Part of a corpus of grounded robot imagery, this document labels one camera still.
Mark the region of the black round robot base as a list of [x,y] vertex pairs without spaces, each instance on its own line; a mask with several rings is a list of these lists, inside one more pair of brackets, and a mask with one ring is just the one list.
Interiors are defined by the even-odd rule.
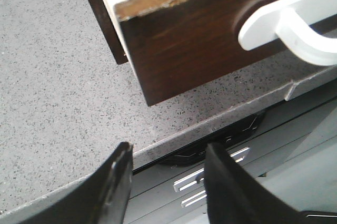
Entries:
[[265,111],[245,117],[233,124],[221,128],[170,154],[160,164],[170,167],[186,167],[205,158],[209,143],[220,143],[225,148],[232,147],[252,136],[265,116]]

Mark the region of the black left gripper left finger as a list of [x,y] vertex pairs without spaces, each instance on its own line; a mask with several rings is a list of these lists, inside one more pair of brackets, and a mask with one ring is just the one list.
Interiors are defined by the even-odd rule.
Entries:
[[121,142],[82,184],[19,223],[123,223],[131,193],[133,146]]

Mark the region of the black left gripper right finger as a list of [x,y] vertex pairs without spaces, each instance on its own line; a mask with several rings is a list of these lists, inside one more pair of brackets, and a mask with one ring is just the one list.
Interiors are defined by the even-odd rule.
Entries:
[[210,223],[336,223],[336,213],[297,211],[251,177],[220,143],[210,143],[204,162]]

